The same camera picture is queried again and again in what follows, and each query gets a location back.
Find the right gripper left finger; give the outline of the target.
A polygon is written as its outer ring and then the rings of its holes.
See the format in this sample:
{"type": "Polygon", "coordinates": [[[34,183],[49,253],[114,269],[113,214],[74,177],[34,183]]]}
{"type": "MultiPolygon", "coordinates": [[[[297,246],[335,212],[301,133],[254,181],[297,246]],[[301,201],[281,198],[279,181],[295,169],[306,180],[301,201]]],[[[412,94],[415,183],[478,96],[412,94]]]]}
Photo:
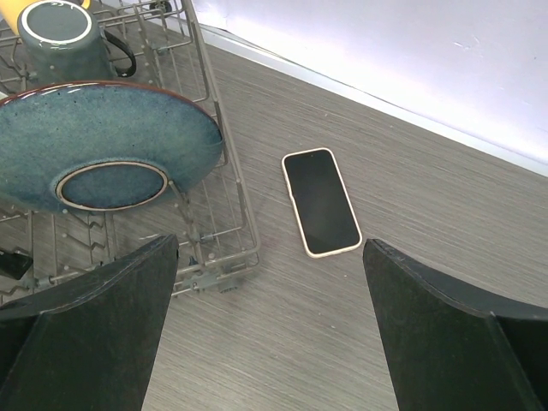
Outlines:
{"type": "Polygon", "coordinates": [[[3,410],[140,410],[179,258],[175,235],[1,307],[3,410]]]}

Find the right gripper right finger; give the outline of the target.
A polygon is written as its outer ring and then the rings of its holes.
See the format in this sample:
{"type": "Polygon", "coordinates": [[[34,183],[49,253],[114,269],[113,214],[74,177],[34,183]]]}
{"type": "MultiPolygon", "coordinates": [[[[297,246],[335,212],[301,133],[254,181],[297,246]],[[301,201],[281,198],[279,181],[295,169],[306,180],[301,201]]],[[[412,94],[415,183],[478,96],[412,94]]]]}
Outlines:
{"type": "Polygon", "coordinates": [[[379,239],[363,264],[401,410],[545,410],[547,310],[466,283],[379,239]]]}

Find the black phone with pink case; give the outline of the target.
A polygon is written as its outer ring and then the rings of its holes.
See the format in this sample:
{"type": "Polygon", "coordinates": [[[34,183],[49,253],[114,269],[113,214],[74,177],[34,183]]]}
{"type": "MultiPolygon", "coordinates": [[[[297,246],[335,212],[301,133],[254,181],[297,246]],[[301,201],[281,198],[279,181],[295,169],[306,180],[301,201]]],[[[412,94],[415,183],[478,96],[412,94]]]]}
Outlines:
{"type": "Polygon", "coordinates": [[[363,236],[333,151],[292,152],[281,165],[307,256],[320,259],[358,248],[363,236]]]}

